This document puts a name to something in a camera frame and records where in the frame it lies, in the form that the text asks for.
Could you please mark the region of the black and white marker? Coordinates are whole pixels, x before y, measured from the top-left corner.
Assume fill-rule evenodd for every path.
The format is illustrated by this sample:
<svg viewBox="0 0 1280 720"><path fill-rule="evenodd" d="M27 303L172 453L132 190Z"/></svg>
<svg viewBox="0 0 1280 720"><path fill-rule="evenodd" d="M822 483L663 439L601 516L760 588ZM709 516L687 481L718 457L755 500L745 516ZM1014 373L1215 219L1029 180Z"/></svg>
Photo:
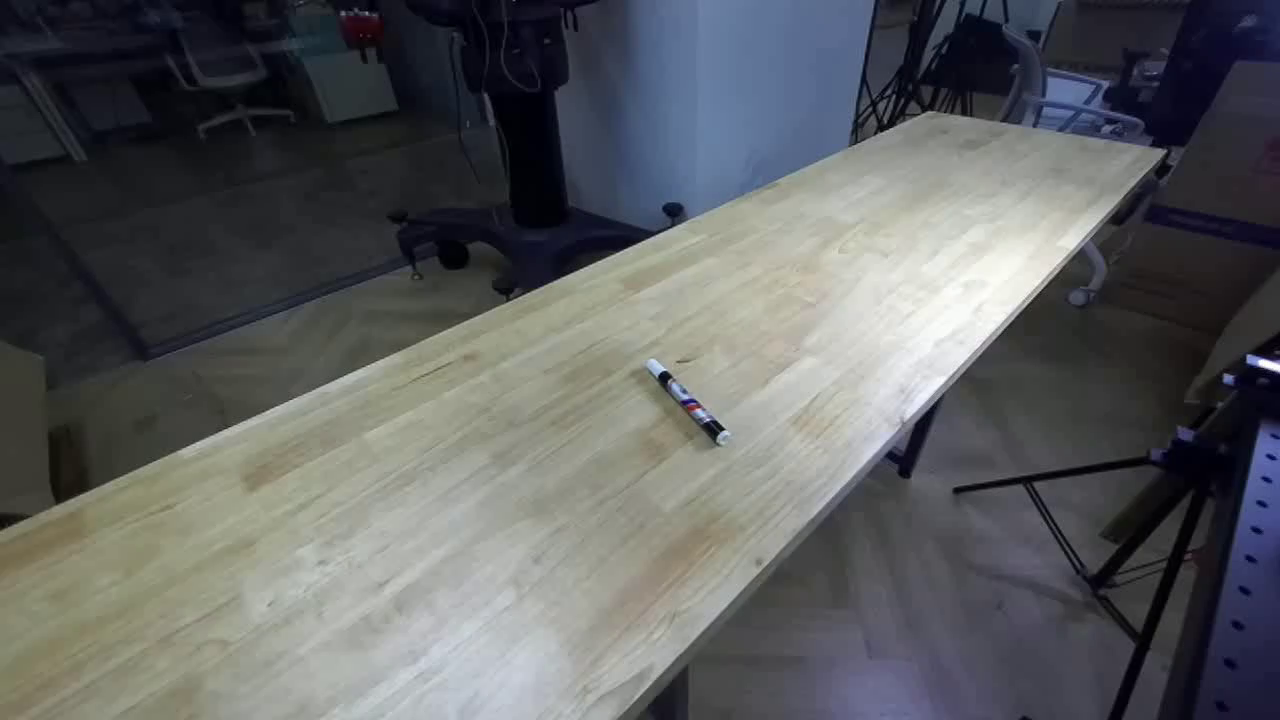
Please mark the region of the black and white marker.
<svg viewBox="0 0 1280 720"><path fill-rule="evenodd" d="M693 393L682 387L668 365L660 359L645 359L645 373L678 403L678 412L715 443L724 447L733 439L733 431L724 428L724 420Z"/></svg>

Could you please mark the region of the white office chair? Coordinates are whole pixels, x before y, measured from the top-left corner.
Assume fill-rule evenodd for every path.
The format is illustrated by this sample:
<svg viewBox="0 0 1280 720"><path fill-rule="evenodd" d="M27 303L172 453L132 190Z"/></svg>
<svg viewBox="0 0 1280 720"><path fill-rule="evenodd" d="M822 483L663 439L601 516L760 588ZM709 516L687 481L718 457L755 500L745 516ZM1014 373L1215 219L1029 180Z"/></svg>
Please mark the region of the white office chair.
<svg viewBox="0 0 1280 720"><path fill-rule="evenodd" d="M249 41L219 23L184 23L165 65L187 97L223 101L223 114L196 126L196 139L228 126L257 132L260 120L297 120L292 107L249 104L249 92L266 81L266 65Z"/></svg>

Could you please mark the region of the cardboard box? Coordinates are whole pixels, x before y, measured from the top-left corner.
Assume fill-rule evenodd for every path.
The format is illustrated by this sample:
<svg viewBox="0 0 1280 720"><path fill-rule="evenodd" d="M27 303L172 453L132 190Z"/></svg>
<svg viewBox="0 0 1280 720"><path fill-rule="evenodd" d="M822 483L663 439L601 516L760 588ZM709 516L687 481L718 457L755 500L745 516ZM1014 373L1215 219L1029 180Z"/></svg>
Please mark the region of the cardboard box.
<svg viewBox="0 0 1280 720"><path fill-rule="evenodd" d="M1280 65L1234 62L1164 190L1125 234L1103 299L1215 334L1280 266Z"/></svg>

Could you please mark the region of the perforated metal rack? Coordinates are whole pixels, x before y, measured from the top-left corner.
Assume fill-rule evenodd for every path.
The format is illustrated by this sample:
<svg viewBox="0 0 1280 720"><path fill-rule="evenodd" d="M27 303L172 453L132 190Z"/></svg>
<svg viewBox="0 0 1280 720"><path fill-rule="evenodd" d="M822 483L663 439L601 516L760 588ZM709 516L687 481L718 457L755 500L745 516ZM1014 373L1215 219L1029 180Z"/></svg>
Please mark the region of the perforated metal rack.
<svg viewBox="0 0 1280 720"><path fill-rule="evenodd" d="M1244 453L1192 720L1280 720L1280 423Z"/></svg>

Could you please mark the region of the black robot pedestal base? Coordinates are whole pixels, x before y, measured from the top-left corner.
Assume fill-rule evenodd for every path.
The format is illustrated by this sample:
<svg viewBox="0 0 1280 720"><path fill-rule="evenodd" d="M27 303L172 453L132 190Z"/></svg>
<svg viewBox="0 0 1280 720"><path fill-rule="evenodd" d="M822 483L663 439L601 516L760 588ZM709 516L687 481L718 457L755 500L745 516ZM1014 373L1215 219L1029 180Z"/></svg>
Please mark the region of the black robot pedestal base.
<svg viewBox="0 0 1280 720"><path fill-rule="evenodd" d="M646 228L566 203L557 92L566 84L574 11L590 0L407 0L407 9L460 41L460 73L494 115L504 203L392 212L407 274L432 258L464 267L487 245L504 267L500 295L553 284L601 258L646 240Z"/></svg>

